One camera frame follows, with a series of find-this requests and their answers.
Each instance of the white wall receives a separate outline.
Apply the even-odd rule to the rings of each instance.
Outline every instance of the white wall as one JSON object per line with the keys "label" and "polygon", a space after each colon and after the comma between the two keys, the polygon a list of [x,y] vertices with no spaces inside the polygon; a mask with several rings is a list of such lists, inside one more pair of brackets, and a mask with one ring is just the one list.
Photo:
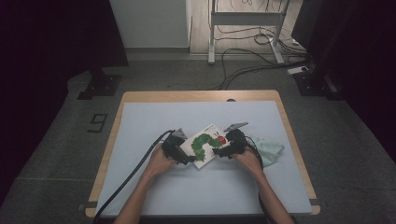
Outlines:
{"label": "white wall", "polygon": [[187,48],[190,0],[110,0],[125,48]]}

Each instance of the white card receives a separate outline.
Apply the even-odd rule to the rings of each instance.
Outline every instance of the white card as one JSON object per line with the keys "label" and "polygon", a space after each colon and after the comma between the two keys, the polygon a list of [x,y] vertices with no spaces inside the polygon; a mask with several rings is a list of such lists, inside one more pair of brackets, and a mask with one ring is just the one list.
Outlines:
{"label": "white card", "polygon": [[189,156],[196,156],[194,162],[198,169],[210,162],[216,155],[212,148],[223,148],[230,145],[222,132],[214,124],[211,124],[187,139],[180,147]]}

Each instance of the green caterpillar illustration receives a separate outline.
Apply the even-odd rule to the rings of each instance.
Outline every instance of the green caterpillar illustration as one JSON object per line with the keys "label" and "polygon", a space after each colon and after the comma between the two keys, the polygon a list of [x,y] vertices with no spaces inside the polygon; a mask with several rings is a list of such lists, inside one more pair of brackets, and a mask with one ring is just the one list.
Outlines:
{"label": "green caterpillar illustration", "polygon": [[225,144],[225,138],[222,136],[212,138],[207,133],[203,133],[196,137],[194,141],[192,141],[191,147],[198,161],[204,161],[205,159],[205,150],[202,148],[204,144],[209,144],[212,147],[221,147]]}

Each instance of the metal frame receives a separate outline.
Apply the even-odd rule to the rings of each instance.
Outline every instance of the metal frame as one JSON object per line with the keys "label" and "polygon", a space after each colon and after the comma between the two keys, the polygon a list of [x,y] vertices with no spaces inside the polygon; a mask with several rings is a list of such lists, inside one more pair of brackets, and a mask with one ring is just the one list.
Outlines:
{"label": "metal frame", "polygon": [[290,0],[286,0],[281,12],[217,12],[215,10],[216,0],[212,0],[212,12],[210,14],[210,38],[208,63],[215,63],[215,26],[216,25],[263,25],[275,26],[276,31],[274,38],[270,39],[271,49],[279,64],[283,64],[280,46],[277,44],[283,22],[286,18],[286,12]]}

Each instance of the green cloth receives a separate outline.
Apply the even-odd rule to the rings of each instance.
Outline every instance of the green cloth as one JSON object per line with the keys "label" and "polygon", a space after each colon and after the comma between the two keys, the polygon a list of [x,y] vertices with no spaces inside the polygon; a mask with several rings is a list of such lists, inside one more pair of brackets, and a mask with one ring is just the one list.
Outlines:
{"label": "green cloth", "polygon": [[254,144],[252,144],[250,139],[248,139],[249,143],[253,146],[256,145],[260,155],[262,156],[263,167],[272,165],[274,162],[276,162],[276,159],[280,156],[281,151],[285,148],[285,146],[275,141],[267,141],[254,136],[250,136],[250,138]]}

